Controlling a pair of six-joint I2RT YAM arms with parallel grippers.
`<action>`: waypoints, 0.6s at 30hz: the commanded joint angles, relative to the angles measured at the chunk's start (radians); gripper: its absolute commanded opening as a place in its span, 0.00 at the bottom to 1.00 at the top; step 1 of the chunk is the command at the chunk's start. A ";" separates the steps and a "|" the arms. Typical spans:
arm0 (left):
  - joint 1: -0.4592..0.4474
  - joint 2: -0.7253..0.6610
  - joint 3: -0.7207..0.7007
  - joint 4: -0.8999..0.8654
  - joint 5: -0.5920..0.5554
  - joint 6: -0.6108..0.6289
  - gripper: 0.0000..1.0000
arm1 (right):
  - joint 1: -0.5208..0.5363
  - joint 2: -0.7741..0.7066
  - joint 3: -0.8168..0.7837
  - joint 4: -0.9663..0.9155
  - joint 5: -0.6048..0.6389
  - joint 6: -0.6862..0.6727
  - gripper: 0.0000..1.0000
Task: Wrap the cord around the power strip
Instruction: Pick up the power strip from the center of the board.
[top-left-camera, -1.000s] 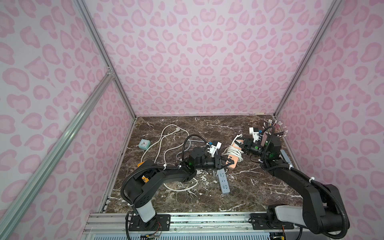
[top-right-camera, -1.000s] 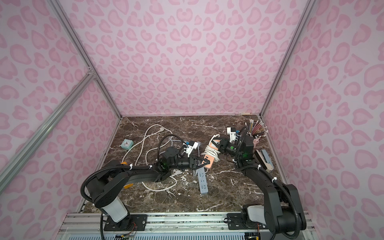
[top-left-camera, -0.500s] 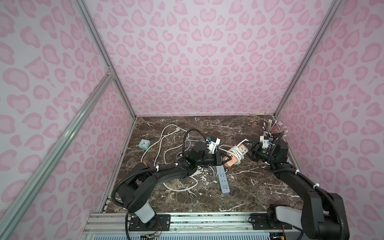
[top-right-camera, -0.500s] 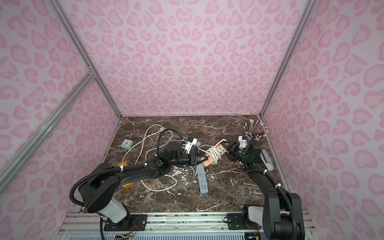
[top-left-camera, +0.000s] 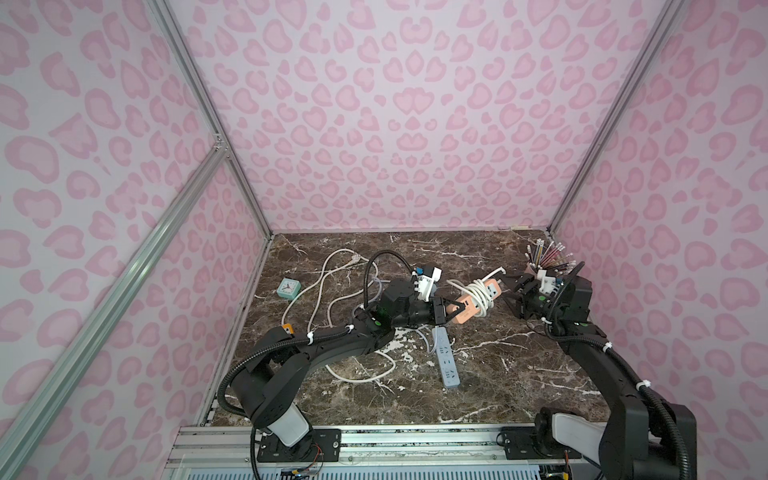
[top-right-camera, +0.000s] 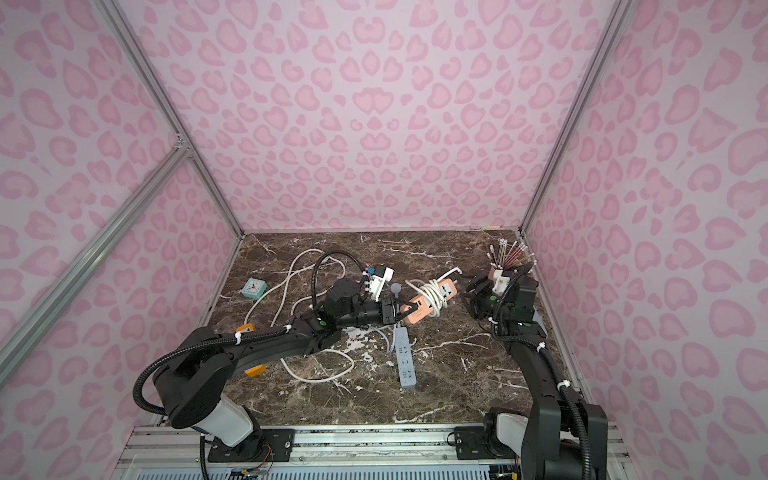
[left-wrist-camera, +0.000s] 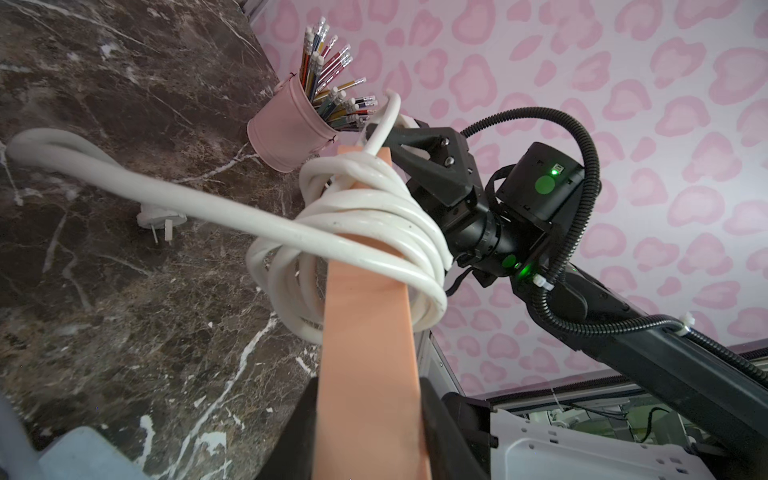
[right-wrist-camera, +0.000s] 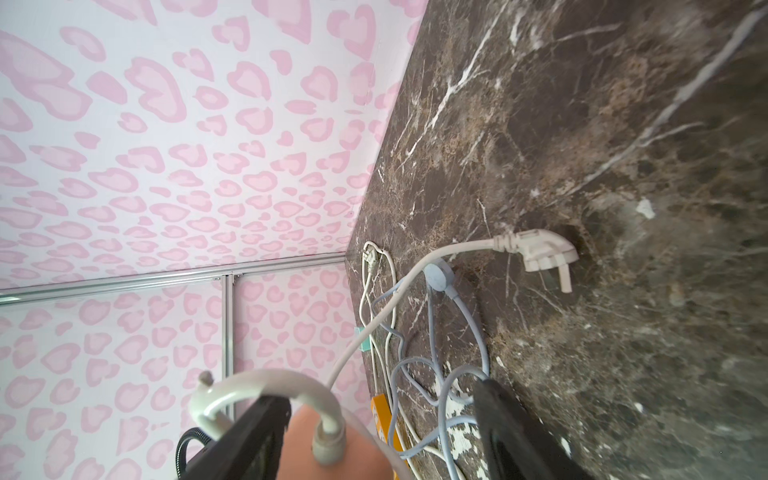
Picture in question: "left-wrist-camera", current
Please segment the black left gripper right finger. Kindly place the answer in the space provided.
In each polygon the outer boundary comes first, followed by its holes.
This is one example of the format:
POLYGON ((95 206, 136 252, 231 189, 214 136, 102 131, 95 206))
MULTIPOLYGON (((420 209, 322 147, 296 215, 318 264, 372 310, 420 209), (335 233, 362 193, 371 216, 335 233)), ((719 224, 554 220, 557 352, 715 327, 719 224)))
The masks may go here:
POLYGON ((481 480, 489 476, 473 456, 456 422, 426 377, 419 379, 424 438, 431 478, 481 480))

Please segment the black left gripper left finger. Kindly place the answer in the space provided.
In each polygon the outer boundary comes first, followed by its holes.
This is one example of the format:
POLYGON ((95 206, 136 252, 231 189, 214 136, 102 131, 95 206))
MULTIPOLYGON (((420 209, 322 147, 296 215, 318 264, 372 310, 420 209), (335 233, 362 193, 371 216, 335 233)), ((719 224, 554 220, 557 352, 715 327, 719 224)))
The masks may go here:
POLYGON ((319 379, 304 389, 256 480, 309 480, 314 461, 319 379))

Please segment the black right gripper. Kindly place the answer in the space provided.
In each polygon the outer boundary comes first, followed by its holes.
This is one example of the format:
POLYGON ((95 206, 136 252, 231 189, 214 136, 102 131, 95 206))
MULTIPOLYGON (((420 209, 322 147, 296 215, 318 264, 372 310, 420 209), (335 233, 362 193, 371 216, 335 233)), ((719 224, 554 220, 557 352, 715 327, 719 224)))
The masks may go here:
POLYGON ((395 127, 384 142, 408 176, 407 189, 437 224, 455 263, 480 282, 518 264, 511 224, 492 211, 467 139, 449 128, 395 127))

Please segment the pink power strip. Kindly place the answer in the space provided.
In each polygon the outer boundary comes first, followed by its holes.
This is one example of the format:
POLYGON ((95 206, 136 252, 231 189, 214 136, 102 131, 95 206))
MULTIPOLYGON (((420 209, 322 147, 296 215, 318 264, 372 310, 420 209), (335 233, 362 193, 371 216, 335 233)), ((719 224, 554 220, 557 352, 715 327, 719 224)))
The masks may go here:
POLYGON ((326 284, 312 476, 431 476, 408 289, 339 261, 326 284))

